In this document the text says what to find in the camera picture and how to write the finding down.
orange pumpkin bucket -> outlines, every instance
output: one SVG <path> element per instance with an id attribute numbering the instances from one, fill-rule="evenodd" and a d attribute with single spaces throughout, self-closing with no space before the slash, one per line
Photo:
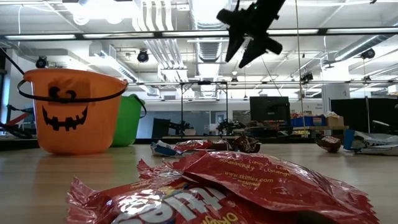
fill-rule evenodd
<path id="1" fill-rule="evenodd" d="M 32 84 L 33 95 L 20 87 Z M 34 100 L 39 146 L 54 154 L 92 154 L 110 147 L 127 82 L 64 68 L 25 72 L 19 93 Z"/>

ceiling light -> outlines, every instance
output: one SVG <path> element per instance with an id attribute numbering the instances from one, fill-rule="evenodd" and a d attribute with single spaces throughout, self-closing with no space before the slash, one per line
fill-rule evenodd
<path id="1" fill-rule="evenodd" d="M 160 83 L 140 83 L 141 85 L 180 85 L 180 83 L 177 82 L 160 82 Z"/>
<path id="2" fill-rule="evenodd" d="M 164 32 L 164 37 L 219 37 L 228 36 L 227 30 L 206 30 L 206 31 L 177 31 L 177 32 Z"/>
<path id="3" fill-rule="evenodd" d="M 50 35 L 7 35 L 8 40 L 63 40 L 76 39 L 74 34 L 50 34 Z"/>
<path id="4" fill-rule="evenodd" d="M 83 34 L 84 38 L 87 39 L 108 39 L 108 38 L 137 38 L 137 37 L 153 37 L 154 34 L 151 32 L 132 32 L 132 33 L 124 33 L 124 34 Z"/>
<path id="5" fill-rule="evenodd" d="M 386 32 L 398 32 L 398 27 L 377 27 L 377 28 L 345 28 L 345 29 L 328 29 L 327 34 L 378 34 Z"/>
<path id="6" fill-rule="evenodd" d="M 193 39 L 193 40 L 187 40 L 187 43 L 189 44 L 195 44 L 195 43 L 223 43 L 223 42 L 229 42 L 228 39 Z"/>
<path id="7" fill-rule="evenodd" d="M 124 18 L 131 17 L 133 1 L 89 0 L 81 4 L 79 1 L 63 3 L 76 24 L 82 26 L 91 19 L 106 19 L 110 24 L 119 24 Z"/>
<path id="8" fill-rule="evenodd" d="M 318 29 L 269 29 L 269 35 L 289 35 L 289 34 L 316 34 L 318 33 Z"/>

candy wrapper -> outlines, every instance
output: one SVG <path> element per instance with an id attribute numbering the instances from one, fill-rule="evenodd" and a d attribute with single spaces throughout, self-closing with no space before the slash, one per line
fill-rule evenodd
<path id="1" fill-rule="evenodd" d="M 220 184 L 269 210 L 313 211 L 337 223 L 378 223 L 364 192 L 276 157 L 198 152 L 172 167 L 200 183 Z"/>
<path id="2" fill-rule="evenodd" d="M 331 153 L 338 152 L 341 147 L 341 140 L 332 136 L 323 136 L 319 139 L 315 139 L 315 143 L 322 149 Z"/>
<path id="3" fill-rule="evenodd" d="M 243 200 L 229 190 L 189 181 L 161 166 L 138 165 L 143 181 L 102 192 L 74 179 L 68 193 L 69 224 L 294 224 L 281 215 Z"/>
<path id="4" fill-rule="evenodd" d="M 231 142 L 232 147 L 237 150 L 246 153 L 257 153 L 260 151 L 261 143 L 254 138 L 249 138 L 247 136 L 240 136 Z"/>
<path id="5" fill-rule="evenodd" d="M 212 144 L 213 142 L 210 140 L 189 140 L 176 143 L 174 150 L 186 151 L 192 149 L 209 149 Z"/>
<path id="6" fill-rule="evenodd" d="M 179 147 L 173 147 L 167 143 L 162 142 L 161 140 L 158 140 L 157 143 L 152 142 L 152 144 L 150 145 L 150 150 L 152 151 L 152 155 L 154 156 L 170 157 L 170 156 L 184 156 L 189 153 L 203 151 L 205 149 L 192 149 L 191 146 L 184 148 L 181 145 L 179 145 Z"/>
<path id="7" fill-rule="evenodd" d="M 346 130 L 343 147 L 356 154 L 398 156 L 398 136 Z"/>

green bucket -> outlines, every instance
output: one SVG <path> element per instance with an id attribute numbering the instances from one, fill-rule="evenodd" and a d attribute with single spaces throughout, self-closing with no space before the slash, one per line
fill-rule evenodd
<path id="1" fill-rule="evenodd" d="M 145 101 L 135 94 L 122 96 L 111 147 L 126 147 L 136 141 L 139 120 L 147 114 L 144 105 Z M 140 117 L 141 107 L 143 107 L 145 115 Z"/>

black bucket handle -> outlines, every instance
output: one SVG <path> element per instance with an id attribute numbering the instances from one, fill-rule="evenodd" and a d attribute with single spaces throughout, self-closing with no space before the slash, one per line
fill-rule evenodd
<path id="1" fill-rule="evenodd" d="M 137 95 L 134 95 L 135 99 L 138 101 L 139 104 L 141 104 L 142 108 L 145 111 L 145 114 L 143 116 L 140 116 L 139 119 L 144 118 L 145 116 L 147 116 L 147 108 L 145 107 L 145 105 L 142 103 L 142 101 L 140 100 L 140 98 L 138 98 Z"/>
<path id="2" fill-rule="evenodd" d="M 109 96 L 103 96 L 103 97 L 97 97 L 97 98 L 54 98 L 54 97 L 47 97 L 47 96 L 34 96 L 30 95 L 28 93 L 24 93 L 21 90 L 21 86 L 26 82 L 26 80 L 22 80 L 18 83 L 17 89 L 19 94 L 22 96 L 33 99 L 33 100 L 39 100 L 39 101 L 47 101 L 47 102 L 58 102 L 58 103 L 91 103 L 91 102 L 98 102 L 98 101 L 104 101 L 104 100 L 110 100 L 112 98 L 115 98 L 117 96 L 122 95 L 128 88 L 129 83 L 126 83 L 126 86 L 119 92 L 109 95 Z"/>

